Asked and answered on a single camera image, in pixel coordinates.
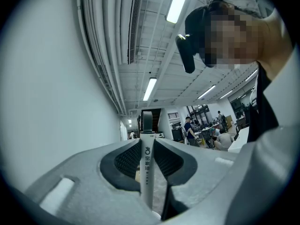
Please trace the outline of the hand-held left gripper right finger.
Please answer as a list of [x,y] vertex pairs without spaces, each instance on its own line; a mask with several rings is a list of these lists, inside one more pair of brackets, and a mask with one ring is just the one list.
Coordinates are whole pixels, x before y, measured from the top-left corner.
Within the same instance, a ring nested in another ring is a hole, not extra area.
[[236,154],[155,139],[155,161],[167,182],[164,225],[224,225],[228,202],[212,193]]

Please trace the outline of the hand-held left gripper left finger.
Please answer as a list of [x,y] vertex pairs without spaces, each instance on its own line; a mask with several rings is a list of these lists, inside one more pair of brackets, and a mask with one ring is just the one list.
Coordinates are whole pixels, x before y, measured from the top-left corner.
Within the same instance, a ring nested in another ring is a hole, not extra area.
[[138,139],[74,154],[25,191],[30,213],[40,225],[158,225],[135,180],[140,160]]

